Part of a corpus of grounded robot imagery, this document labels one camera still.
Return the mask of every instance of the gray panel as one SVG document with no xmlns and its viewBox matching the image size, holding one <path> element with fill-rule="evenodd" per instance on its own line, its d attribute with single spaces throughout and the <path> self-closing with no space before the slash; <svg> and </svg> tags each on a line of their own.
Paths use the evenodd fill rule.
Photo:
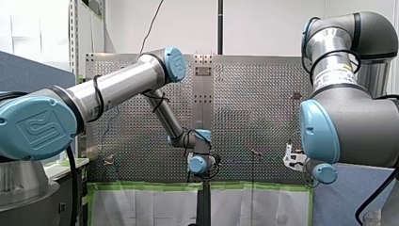
<svg viewBox="0 0 399 226">
<path fill-rule="evenodd" d="M 294 135 L 300 148 L 297 91 L 307 96 L 308 76 L 299 57 L 214 57 L 213 145 L 222 157 L 218 180 L 253 179 L 274 183 L 302 183 L 299 172 L 282 164 L 285 144 Z"/>
<path fill-rule="evenodd" d="M 111 73 L 131 65 L 136 55 L 87 55 L 87 77 Z M 192 66 L 187 64 L 187 77 L 182 83 L 162 88 L 181 125 L 191 128 L 192 122 Z M 180 182 L 186 180 L 184 150 L 172 148 L 167 133 L 147 101 L 136 96 L 112 109 L 88 128 L 88 148 L 101 150 L 91 163 L 88 178 L 95 181 L 134 180 Z M 110 119 L 109 131 L 104 136 Z M 104 159 L 113 155 L 114 164 L 105 165 Z"/>
<path fill-rule="evenodd" d="M 282 164 L 285 143 L 292 134 L 295 148 L 300 147 L 299 101 L 291 99 L 294 91 L 307 95 L 308 76 L 302 72 L 300 59 L 212 56 L 213 62 L 204 64 L 199 63 L 199 56 L 185 57 L 187 78 L 163 91 L 183 127 L 213 131 L 214 152 L 223 163 L 217 180 L 302 183 L 300 173 Z M 87 77 L 111 73 L 135 59 L 136 55 L 88 55 Z M 196 76 L 197 67 L 210 67 L 211 74 Z M 93 124 L 92 132 L 88 128 L 88 149 L 98 151 L 107 122 L 116 116 L 103 138 L 99 158 L 91 163 L 89 179 L 185 181 L 183 150 L 167 145 L 167 134 L 145 99 L 137 96 L 119 110 L 119 114 L 117 109 L 105 114 Z M 264 154 L 263 160 L 256 160 L 253 175 L 251 150 Z M 112 154 L 114 164 L 105 166 L 104 159 Z"/>
<path fill-rule="evenodd" d="M 75 84 L 73 73 L 0 52 L 0 91 L 32 92 L 53 85 L 69 88 Z"/>
</svg>

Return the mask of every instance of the metal pole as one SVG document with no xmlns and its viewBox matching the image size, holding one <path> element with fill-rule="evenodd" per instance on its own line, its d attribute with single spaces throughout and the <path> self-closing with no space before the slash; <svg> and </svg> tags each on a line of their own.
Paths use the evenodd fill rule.
<svg viewBox="0 0 399 226">
<path fill-rule="evenodd" d="M 219 0 L 217 13 L 217 54 L 223 55 L 223 0 Z"/>
</svg>

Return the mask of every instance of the wire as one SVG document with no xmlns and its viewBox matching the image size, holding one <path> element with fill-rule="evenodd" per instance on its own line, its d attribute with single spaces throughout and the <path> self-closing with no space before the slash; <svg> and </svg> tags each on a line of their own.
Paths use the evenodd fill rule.
<svg viewBox="0 0 399 226">
<path fill-rule="evenodd" d="M 186 156 L 187 155 L 187 150 L 188 150 L 188 144 L 190 143 L 190 133 L 191 132 L 194 132 L 194 133 L 196 133 L 199 137 L 201 137 L 208 145 L 209 145 L 209 151 L 211 151 L 212 150 L 212 144 L 211 144 L 211 142 L 207 139 L 207 138 L 205 138 L 201 133 L 199 133 L 198 131 L 196 131 L 196 130 L 193 130 L 193 129 L 190 129 L 190 130 L 188 130 L 186 133 L 185 133 L 185 135 L 184 135 L 184 137 L 183 137 L 183 146 L 184 146 L 184 154 L 183 154 L 183 156 Z M 208 153 L 195 153 L 195 154 L 202 154 L 202 155 L 209 155 Z"/>
<path fill-rule="evenodd" d="M 156 17 L 157 17 L 157 15 L 158 15 L 158 12 L 159 12 L 159 9 L 161 8 L 161 6 L 162 6 L 162 4 L 164 3 L 164 0 L 161 0 L 161 2 L 159 3 L 159 6 L 158 6 L 158 9 L 156 10 L 156 12 L 155 12 L 155 15 L 154 15 L 154 17 L 152 18 L 152 22 L 151 22 L 151 25 L 150 25 L 150 28 L 149 28 L 149 31 L 148 31 L 148 33 L 147 33 L 147 35 L 146 35 L 146 37 L 144 38 L 144 40 L 143 40 L 143 44 L 142 44 L 142 46 L 141 46 L 141 50 L 140 50 L 140 54 L 142 54 L 143 53 L 143 50 L 144 50 L 144 46 L 145 46 L 145 43 L 146 43 L 146 40 L 147 40 L 147 38 L 149 37 L 149 35 L 150 35 L 150 33 L 151 33 L 151 31 L 152 31 L 152 26 L 153 26 L 153 23 L 154 23 L 154 21 L 155 21 L 155 19 L 156 19 Z M 109 119 L 109 121 L 108 121 L 108 123 L 107 123 L 107 126 L 106 126 L 106 130 L 104 131 L 104 133 L 103 133 L 103 135 L 102 135 L 102 138 L 101 138 L 101 146 L 100 146 L 100 150 L 99 150 L 99 153 L 101 152 L 101 151 L 103 151 L 104 149 L 103 149 L 103 145 L 104 145 L 104 138 L 105 138 L 105 136 L 106 136 L 106 134 L 109 132 L 109 130 L 110 130 L 110 127 L 111 127 L 111 121 L 112 120 L 114 120 L 119 114 L 120 114 L 120 110 L 119 110 L 119 107 L 117 106 L 117 110 L 118 110 L 118 113 L 114 116 L 114 117 L 112 117 L 111 119 Z"/>
<path fill-rule="evenodd" d="M 313 64 L 311 65 L 311 72 L 309 73 L 309 77 L 310 77 L 312 86 L 313 86 L 313 71 L 314 71 L 314 68 L 316 67 L 316 65 L 322 59 L 324 59 L 324 58 L 328 57 L 328 55 L 334 54 L 334 53 L 347 53 L 347 54 L 353 55 L 356 58 L 356 60 L 358 61 L 358 67 L 355 69 L 354 73 L 357 73 L 359 71 L 359 69 L 361 67 L 361 58 L 356 52 L 354 52 L 352 50 L 347 50 L 347 49 L 332 50 L 332 51 L 326 52 L 326 53 L 322 54 L 321 56 L 319 56 L 316 60 L 314 60 Z"/>
<path fill-rule="evenodd" d="M 105 135 L 111 130 L 111 122 L 120 114 L 120 108 L 118 105 L 116 109 L 117 109 L 117 114 L 109 119 L 108 124 L 106 125 L 106 129 L 101 136 L 99 153 L 101 153 L 104 150 L 103 145 L 104 145 Z"/>
<path fill-rule="evenodd" d="M 387 186 L 392 182 L 392 180 L 395 178 L 396 174 L 398 174 L 399 168 L 396 168 L 390 176 L 381 184 L 381 186 L 358 208 L 355 214 L 356 221 L 358 222 L 359 225 L 363 225 L 363 223 L 360 220 L 360 214 L 363 212 L 363 210 L 376 198 L 378 197 L 381 192 L 387 188 Z"/>
<path fill-rule="evenodd" d="M 200 179 L 202 179 L 202 180 L 211 180 L 211 179 L 213 179 L 214 177 L 216 177 L 219 174 L 219 171 L 220 171 L 220 166 L 218 164 L 215 165 L 215 167 L 216 167 L 216 172 L 214 173 L 214 175 L 211 175 L 209 177 L 204 177 L 204 176 L 198 175 L 198 177 Z"/>
<path fill-rule="evenodd" d="M 145 94 L 145 93 L 141 93 L 141 95 L 143 95 L 143 96 L 145 96 L 145 97 L 147 97 L 147 98 L 151 98 L 151 99 L 155 99 L 155 100 L 161 100 L 157 105 L 156 105 L 156 107 L 152 110 L 152 113 L 154 113 L 155 111 L 156 111 L 156 109 L 158 109 L 158 107 L 160 107 L 161 106 L 161 104 L 164 102 L 164 101 L 166 101 L 166 102 L 170 102 L 170 100 L 168 99 L 168 98 L 166 98 L 165 97 L 165 93 L 164 92 L 162 92 L 162 97 L 154 97 L 154 96 L 151 96 L 151 95 L 148 95 L 148 94 Z"/>
<path fill-rule="evenodd" d="M 72 212 L 70 225 L 74 226 L 77 219 L 77 205 L 78 205 L 78 184 L 77 184 L 77 169 L 74 162 L 73 151 L 71 145 L 67 147 L 67 155 L 70 160 L 71 179 L 72 179 Z"/>
<path fill-rule="evenodd" d="M 389 95 L 377 97 L 376 99 L 380 100 L 380 99 L 390 99 L 390 98 L 394 98 L 396 100 L 399 100 L 399 95 L 398 94 L 389 94 Z"/>
<path fill-rule="evenodd" d="M 302 48 L 301 48 L 301 54 L 302 54 L 301 60 L 302 60 L 302 67 L 305 70 L 305 72 L 307 72 L 307 73 L 311 73 L 311 71 L 309 71 L 308 67 L 306 67 L 306 65 L 305 65 L 305 55 L 306 55 L 306 45 L 307 45 L 308 33 L 309 33 L 309 29 L 311 28 L 311 23 L 314 21 L 318 21 L 318 20 L 320 20 L 319 17 L 312 17 L 306 24 L 305 30 L 302 33 L 303 41 L 302 41 Z"/>
<path fill-rule="evenodd" d="M 147 32 L 147 35 L 146 35 L 146 37 L 145 37 L 144 40 L 143 40 L 143 44 L 141 45 L 140 54 L 143 53 L 144 46 L 146 45 L 146 40 L 147 40 L 147 38 L 149 37 L 149 35 L 150 35 L 150 33 L 151 33 L 153 23 L 155 22 L 155 19 L 156 19 L 156 17 L 158 16 L 159 9 L 161 8 L 161 6 L 162 6 L 163 3 L 164 3 L 164 0 L 161 0 L 161 2 L 159 2 L 158 9 L 156 10 L 155 15 L 154 15 L 153 18 L 152 18 L 149 31 Z"/>
<path fill-rule="evenodd" d="M 98 75 L 98 74 L 93 77 L 93 87 L 94 87 L 96 96 L 97 96 L 97 98 L 98 98 L 98 100 L 100 102 L 100 109 L 99 109 L 99 113 L 97 114 L 96 118 L 94 118 L 94 119 L 92 119 L 92 120 L 90 120 L 88 122 L 93 122 L 93 121 L 98 120 L 104 113 L 104 98 L 103 98 L 103 95 L 101 94 L 101 91 L 99 89 L 99 85 L 97 83 L 97 79 L 99 77 L 101 77 L 101 76 Z"/>
<path fill-rule="evenodd" d="M 307 187 L 309 187 L 309 188 L 317 188 L 319 185 L 320 185 L 320 182 L 319 181 L 317 181 L 317 184 L 316 185 L 311 185 L 311 184 L 309 184 L 308 183 L 308 181 L 306 180 L 306 178 L 305 178 L 305 170 L 306 170 L 306 168 L 308 167 L 308 163 L 310 163 L 311 161 L 310 161 L 310 159 L 307 157 L 306 159 L 305 159 L 305 166 L 302 168 L 302 180 L 303 180 L 303 183 L 305 183 L 305 186 L 307 186 Z"/>
</svg>

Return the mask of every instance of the green tape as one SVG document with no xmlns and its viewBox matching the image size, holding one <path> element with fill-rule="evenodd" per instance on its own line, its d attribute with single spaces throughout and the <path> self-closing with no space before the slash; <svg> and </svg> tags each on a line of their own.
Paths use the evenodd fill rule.
<svg viewBox="0 0 399 226">
<path fill-rule="evenodd" d="M 243 189 L 243 188 L 256 188 L 256 189 L 264 189 L 264 190 L 283 190 L 283 191 L 292 191 L 292 192 L 306 192 L 310 191 L 310 188 L 306 186 L 288 186 L 288 185 L 279 185 L 272 183 L 251 183 L 251 182 L 212 182 L 211 189 L 212 190 L 229 190 L 229 189 Z"/>
<path fill-rule="evenodd" d="M 290 192 L 309 192 L 309 211 L 308 225 L 312 225 L 313 213 L 313 189 L 298 185 L 279 185 L 272 183 L 251 183 L 251 182 L 211 182 L 212 190 L 240 190 L 245 188 L 255 188 L 262 190 L 281 190 Z M 94 193 L 101 190 L 147 190 L 147 191 L 196 191 L 202 189 L 202 183 L 148 183 L 148 182 L 100 182 L 88 183 L 88 225 L 92 222 L 92 206 L 94 203 Z"/>
<path fill-rule="evenodd" d="M 309 210 L 308 210 L 308 225 L 312 226 L 313 224 L 313 195 L 314 195 L 314 189 L 309 188 L 310 193 L 309 193 Z"/>
</svg>

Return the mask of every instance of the black joint ring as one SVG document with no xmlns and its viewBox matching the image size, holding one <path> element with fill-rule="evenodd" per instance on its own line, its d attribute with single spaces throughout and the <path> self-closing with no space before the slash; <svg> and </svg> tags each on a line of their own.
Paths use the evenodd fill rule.
<svg viewBox="0 0 399 226">
<path fill-rule="evenodd" d="M 67 93 L 58 87 L 50 87 L 49 90 L 53 91 L 56 95 L 61 98 L 61 100 L 67 105 L 70 110 L 73 112 L 77 122 L 76 134 L 83 133 L 85 131 L 85 121 L 83 120 L 82 115 L 80 114 L 79 109 L 77 108 L 74 101 L 67 95 Z"/>
</svg>

